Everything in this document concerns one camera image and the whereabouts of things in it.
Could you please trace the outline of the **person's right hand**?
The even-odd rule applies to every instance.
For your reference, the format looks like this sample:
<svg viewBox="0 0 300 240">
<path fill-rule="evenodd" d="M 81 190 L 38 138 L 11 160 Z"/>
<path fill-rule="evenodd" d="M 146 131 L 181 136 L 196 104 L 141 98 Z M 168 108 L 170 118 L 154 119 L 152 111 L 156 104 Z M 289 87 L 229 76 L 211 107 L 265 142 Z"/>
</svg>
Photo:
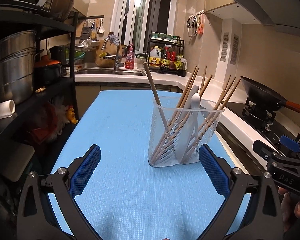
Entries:
<svg viewBox="0 0 300 240">
<path fill-rule="evenodd" d="M 293 218 L 300 220 L 300 200 L 293 200 L 291 193 L 279 187 L 278 194 L 284 195 L 281 202 L 282 219 L 283 219 L 283 231 L 284 233 L 293 226 Z"/>
</svg>

